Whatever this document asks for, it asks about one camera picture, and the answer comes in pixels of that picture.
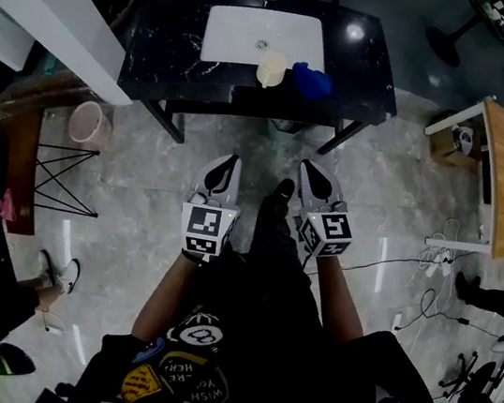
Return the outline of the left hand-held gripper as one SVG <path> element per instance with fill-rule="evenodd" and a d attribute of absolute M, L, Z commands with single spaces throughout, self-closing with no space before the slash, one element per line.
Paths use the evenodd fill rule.
<path fill-rule="evenodd" d="M 193 191 L 182 205 L 182 250 L 205 260 L 220 255 L 238 221 L 237 202 L 243 161 L 217 157 L 195 176 Z"/>

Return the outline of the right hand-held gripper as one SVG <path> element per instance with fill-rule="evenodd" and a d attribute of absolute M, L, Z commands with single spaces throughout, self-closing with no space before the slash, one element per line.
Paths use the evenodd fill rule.
<path fill-rule="evenodd" d="M 317 258 L 336 257 L 352 243 L 348 208 L 339 183 L 317 162 L 304 159 L 299 166 L 299 193 L 304 210 L 313 203 L 330 204 L 301 216 L 298 234 L 304 249 Z"/>

